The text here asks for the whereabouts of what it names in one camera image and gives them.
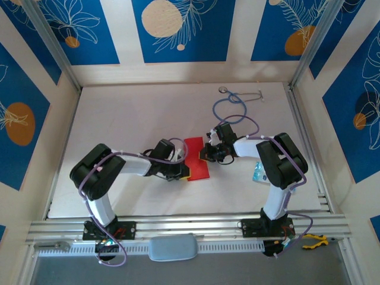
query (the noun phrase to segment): beige circle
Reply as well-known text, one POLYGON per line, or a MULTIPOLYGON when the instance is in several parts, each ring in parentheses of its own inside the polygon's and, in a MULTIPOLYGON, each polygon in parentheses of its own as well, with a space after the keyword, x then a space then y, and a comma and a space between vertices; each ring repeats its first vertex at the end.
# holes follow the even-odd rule
POLYGON ((184 49, 185 49, 185 46, 183 44, 177 45, 177 50, 181 51, 181 50, 184 50, 184 49))
POLYGON ((274 6, 274 5, 278 5, 279 3, 281 3, 282 0, 269 0, 269 4, 274 6))
POLYGON ((141 15, 142 25, 153 37, 170 37, 182 27, 182 16, 168 0, 154 0, 141 15))

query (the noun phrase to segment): red object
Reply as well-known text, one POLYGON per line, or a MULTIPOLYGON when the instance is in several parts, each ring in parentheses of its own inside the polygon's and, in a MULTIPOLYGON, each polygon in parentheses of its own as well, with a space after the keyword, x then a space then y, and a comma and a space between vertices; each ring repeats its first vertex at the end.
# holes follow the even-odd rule
POLYGON ((187 138, 185 143, 188 146, 188 156, 185 164, 190 168, 188 181, 210 178, 207 162, 200 159, 200 151, 203 148, 203 138, 187 138))

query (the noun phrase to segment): gray floor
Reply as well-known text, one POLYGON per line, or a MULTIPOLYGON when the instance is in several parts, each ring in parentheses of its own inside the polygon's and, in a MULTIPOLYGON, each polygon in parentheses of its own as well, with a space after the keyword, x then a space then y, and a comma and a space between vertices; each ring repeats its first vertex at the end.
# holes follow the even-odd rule
POLYGON ((251 285, 350 284, 338 245, 303 251, 296 245, 279 259, 263 254, 200 254, 189 261, 153 262, 128 258, 119 268, 95 257, 39 258, 31 284, 251 285))

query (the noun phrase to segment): metal bracket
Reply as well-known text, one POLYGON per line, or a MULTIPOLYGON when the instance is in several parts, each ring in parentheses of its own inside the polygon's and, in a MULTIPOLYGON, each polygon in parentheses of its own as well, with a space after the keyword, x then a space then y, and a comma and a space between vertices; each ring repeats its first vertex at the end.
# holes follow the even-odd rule
POLYGON ((71 248, 68 242, 37 242, 33 247, 37 251, 41 249, 56 249, 64 252, 69 252, 71 248))
POLYGON ((286 218, 277 226, 268 227, 261 218, 245 218, 240 221, 243 238, 282 238, 295 235, 293 220, 286 218))
MULTIPOLYGON (((118 221, 117 230, 113 233, 114 237, 118 240, 134 240, 136 234, 135 221, 118 221)), ((83 238, 82 240, 103 240, 108 237, 92 222, 84 222, 83 238)))

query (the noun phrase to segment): white leaf drawing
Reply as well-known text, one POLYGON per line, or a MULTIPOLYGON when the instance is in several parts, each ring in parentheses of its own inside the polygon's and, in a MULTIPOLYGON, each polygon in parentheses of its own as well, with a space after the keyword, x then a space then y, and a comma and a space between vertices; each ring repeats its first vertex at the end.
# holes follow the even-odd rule
POLYGON ((367 92, 367 102, 359 112, 361 122, 355 122, 355 127, 362 129, 369 126, 369 149, 380 147, 380 31, 373 39, 363 64, 362 77, 366 79, 364 87, 367 92))
POLYGON ((342 23, 342 20, 343 20, 343 14, 352 14, 352 13, 355 13, 357 11, 357 9, 359 8, 360 6, 360 3, 362 2, 362 0, 356 0, 356 1, 345 1, 342 5, 342 7, 340 8, 337 16, 335 17, 335 19, 341 24, 342 23))
POLYGON ((292 23, 296 31, 306 27, 309 14, 303 0, 281 0, 279 6, 283 9, 285 19, 292 23))
POLYGON ((0 82, 4 79, 7 74, 8 67, 4 64, 0 64, 0 82))
MULTIPOLYGON (((1 64, 0 65, 0 83, 3 81, 7 75, 8 66, 1 64)), ((12 112, 8 111, 6 107, 0 102, 0 130, 8 124, 9 126, 12 123, 18 123, 24 126, 27 126, 28 123, 25 121, 28 118, 28 115, 17 116, 12 112)))
POLYGON ((169 47, 174 49, 178 46, 187 45, 192 37, 197 35, 197 30, 202 30, 201 15, 213 9, 218 0, 174 0, 172 4, 178 9, 182 17, 181 28, 169 37, 156 37, 153 45, 158 46, 155 53, 169 47), (205 3, 212 1, 209 7, 205 3))
MULTIPOLYGON (((14 4, 10 0, 2 1, 19 22, 35 30, 22 6, 14 4)), ((58 31, 58 35, 63 38, 61 41, 71 36, 77 40, 89 40, 95 44, 98 42, 98 38, 91 28, 99 25, 100 18, 82 12, 82 0, 40 0, 37 3, 51 28, 58 31)))
POLYGON ((10 0, 2 0, 2 1, 4 5, 12 12, 12 14, 14 15, 17 21, 19 21, 21 24, 26 25, 31 30, 34 30, 34 31, 36 30, 34 28, 34 25, 29 20, 28 16, 26 15, 24 9, 20 5, 17 5, 10 0))

